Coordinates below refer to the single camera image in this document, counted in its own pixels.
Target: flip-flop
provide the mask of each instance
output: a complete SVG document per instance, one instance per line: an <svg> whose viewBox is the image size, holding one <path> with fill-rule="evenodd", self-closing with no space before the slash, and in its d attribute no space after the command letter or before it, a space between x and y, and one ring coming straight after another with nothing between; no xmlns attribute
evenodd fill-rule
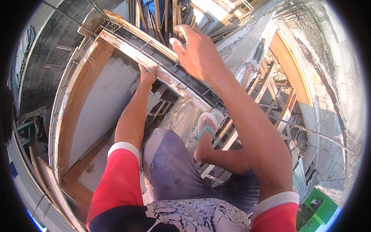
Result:
<svg viewBox="0 0 371 232"><path fill-rule="evenodd" d="M200 124L201 124L201 120L202 120L202 118L203 117L209 117L212 121L213 121L213 123L215 124L215 125L217 125L217 121L216 121L216 118L215 118L215 116L212 114L212 113L209 113L209 112L205 112L205 113L202 113L201 114L201 116L198 118L198 123L197 123L197 132L198 132L198 140L200 139L200 137L203 135L203 133L206 131L206 130L208 130L209 132L210 132L210 134L212 135L212 137L213 137L213 141L212 141L212 143L211 144L213 144L214 143L214 141L215 141L215 132L214 132L214 130L211 128L211 126L209 126L209 125L205 125L204 126L204 128L202 128L202 130L200 131Z"/></svg>

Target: toe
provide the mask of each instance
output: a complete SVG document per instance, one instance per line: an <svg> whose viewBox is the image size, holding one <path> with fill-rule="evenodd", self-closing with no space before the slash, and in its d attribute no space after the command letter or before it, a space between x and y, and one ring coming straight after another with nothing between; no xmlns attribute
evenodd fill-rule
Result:
<svg viewBox="0 0 371 232"><path fill-rule="evenodd" d="M207 121L206 116L203 116L202 119L201 119L200 131L199 132L201 132L202 128L204 128L204 126L206 125L206 121Z"/></svg>

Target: corrugated metal sheet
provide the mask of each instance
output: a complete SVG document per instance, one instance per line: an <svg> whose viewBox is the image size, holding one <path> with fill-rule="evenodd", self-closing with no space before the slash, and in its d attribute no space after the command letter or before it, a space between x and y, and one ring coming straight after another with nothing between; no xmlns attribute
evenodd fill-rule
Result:
<svg viewBox="0 0 371 232"><path fill-rule="evenodd" d="M302 203L308 194L308 187L305 181L303 158L301 157L299 159L299 164L294 170L292 177L292 188L299 194L299 203Z"/></svg>
<svg viewBox="0 0 371 232"><path fill-rule="evenodd" d="M21 83L22 74L24 71L24 66L26 64L26 59L28 52L30 51L30 48L32 46L32 43L35 39L35 33L33 32L33 27L29 26L26 30L26 32L22 35L18 51L17 51L17 57L16 57L16 66L15 66L15 80L17 82L17 86L19 88Z"/></svg>

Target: concrete wall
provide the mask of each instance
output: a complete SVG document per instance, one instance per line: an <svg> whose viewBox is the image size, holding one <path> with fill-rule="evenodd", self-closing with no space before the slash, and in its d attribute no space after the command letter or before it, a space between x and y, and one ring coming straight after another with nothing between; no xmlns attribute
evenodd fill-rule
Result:
<svg viewBox="0 0 371 232"><path fill-rule="evenodd" d="M308 82L313 108L301 104L308 128L355 151L345 152L308 134L318 147L317 187L343 207L358 174L366 135L363 76L354 47L340 20L324 1L306 3L305 17L279 24Z"/></svg>
<svg viewBox="0 0 371 232"><path fill-rule="evenodd" d="M137 64L116 51L97 77L81 109L73 135L70 163L71 168L78 158L96 141L113 129L131 94L128 88L138 77Z"/></svg>
<svg viewBox="0 0 371 232"><path fill-rule="evenodd" d="M97 2L101 8L113 10L123 0L98 0ZM58 9L79 21L88 4L86 0L65 0ZM31 24L35 24L36 32L38 28L40 31L29 53L21 80L18 102L21 121L38 114L38 109L41 107L51 108L53 105L62 73L58 68L44 68L44 65L58 65L60 59L67 53L66 50L55 49L55 46L76 47L82 39L77 33L78 26L58 12L52 13L48 22L42 27L42 23L49 17L50 10L45 6L40 7L30 21Z"/></svg>

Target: leg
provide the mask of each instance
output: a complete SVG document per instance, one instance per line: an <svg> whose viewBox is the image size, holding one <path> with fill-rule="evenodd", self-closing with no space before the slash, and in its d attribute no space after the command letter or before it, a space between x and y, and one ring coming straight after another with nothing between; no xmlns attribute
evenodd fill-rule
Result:
<svg viewBox="0 0 371 232"><path fill-rule="evenodd" d="M157 128L143 149L146 186L156 200L210 198L215 190L205 185L181 138Z"/></svg>
<svg viewBox="0 0 371 232"><path fill-rule="evenodd" d="M202 122L200 129L210 121ZM211 148L212 136L205 132L198 141L194 152L197 161L213 164L233 173L230 179L218 186L218 197L246 212L252 214L259 201L259 182L250 168L244 154L246 150L222 151Z"/></svg>
<svg viewBox="0 0 371 232"><path fill-rule="evenodd" d="M200 130L206 125L213 127L212 121L206 119L201 122ZM250 164L247 161L245 150L222 151L211 148L213 138L208 131L200 137L196 151L193 154L195 160L213 164L221 167L233 174L242 175L246 170L250 169Z"/></svg>

